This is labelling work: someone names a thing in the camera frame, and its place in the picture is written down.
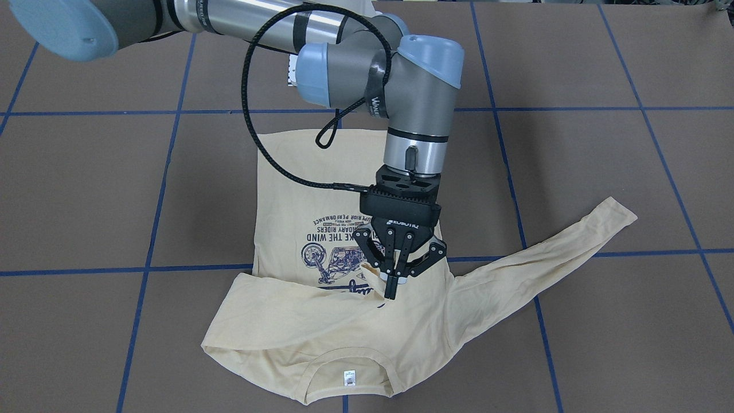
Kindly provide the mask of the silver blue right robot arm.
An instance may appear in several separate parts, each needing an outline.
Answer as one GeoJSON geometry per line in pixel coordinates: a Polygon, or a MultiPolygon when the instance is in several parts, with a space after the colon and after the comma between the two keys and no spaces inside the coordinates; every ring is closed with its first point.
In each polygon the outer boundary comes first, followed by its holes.
{"type": "Polygon", "coordinates": [[[396,298],[398,285],[445,255],[446,244],[434,232],[464,63],[457,42],[412,34],[395,15],[367,17],[308,1],[11,1],[9,8],[40,45],[75,62],[181,32],[244,40],[241,105],[255,146],[299,185],[360,194],[360,212],[370,222],[353,236],[369,264],[380,270],[385,298],[396,298]],[[337,123],[351,112],[364,110],[388,121],[374,185],[305,180],[272,158],[249,109],[249,71],[258,48],[294,56],[292,84],[301,98],[335,111],[315,136],[319,148],[332,144],[337,123]]]}

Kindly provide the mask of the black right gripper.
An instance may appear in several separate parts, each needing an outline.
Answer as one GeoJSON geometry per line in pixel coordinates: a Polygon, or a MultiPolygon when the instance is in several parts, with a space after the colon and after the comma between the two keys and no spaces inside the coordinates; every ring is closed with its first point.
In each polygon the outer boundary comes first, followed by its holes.
{"type": "Polygon", "coordinates": [[[398,259],[395,257],[397,230],[433,232],[437,227],[442,207],[437,203],[442,175],[401,172],[383,165],[376,173],[373,185],[359,189],[359,209],[370,217],[372,227],[357,227],[353,239],[364,253],[367,263],[385,274],[384,297],[396,299],[397,288],[407,283],[408,277],[417,277],[446,255],[443,240],[430,240],[422,256],[408,261],[412,240],[404,240],[398,259]],[[373,240],[373,232],[383,236],[380,251],[373,240]]]}

